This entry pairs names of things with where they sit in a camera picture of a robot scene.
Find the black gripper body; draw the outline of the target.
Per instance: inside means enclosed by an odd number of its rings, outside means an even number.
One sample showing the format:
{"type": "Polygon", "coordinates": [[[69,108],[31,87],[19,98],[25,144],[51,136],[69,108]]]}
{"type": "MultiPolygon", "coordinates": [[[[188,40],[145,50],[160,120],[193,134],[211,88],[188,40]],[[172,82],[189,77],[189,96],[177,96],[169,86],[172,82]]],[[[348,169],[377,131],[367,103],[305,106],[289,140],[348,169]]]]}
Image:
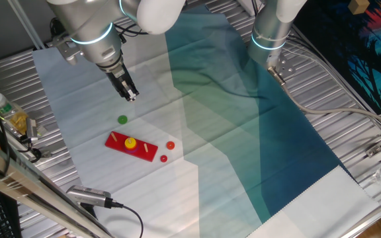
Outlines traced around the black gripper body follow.
{"type": "Polygon", "coordinates": [[[112,83],[112,86],[117,91],[127,91],[130,89],[129,84],[125,79],[126,72],[122,64],[109,69],[106,74],[110,82],[112,83]]]}

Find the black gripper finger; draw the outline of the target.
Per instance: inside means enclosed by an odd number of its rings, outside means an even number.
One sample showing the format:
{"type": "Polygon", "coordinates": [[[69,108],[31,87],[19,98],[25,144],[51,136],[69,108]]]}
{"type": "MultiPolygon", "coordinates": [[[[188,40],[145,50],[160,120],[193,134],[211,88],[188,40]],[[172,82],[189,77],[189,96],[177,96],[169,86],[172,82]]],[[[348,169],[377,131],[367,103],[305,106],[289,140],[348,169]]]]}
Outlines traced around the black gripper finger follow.
{"type": "Polygon", "coordinates": [[[130,95],[124,87],[115,87],[117,93],[125,100],[130,100],[130,95]]]}
{"type": "Polygon", "coordinates": [[[135,101],[139,92],[131,78],[124,78],[121,82],[122,93],[127,101],[135,101]]]}

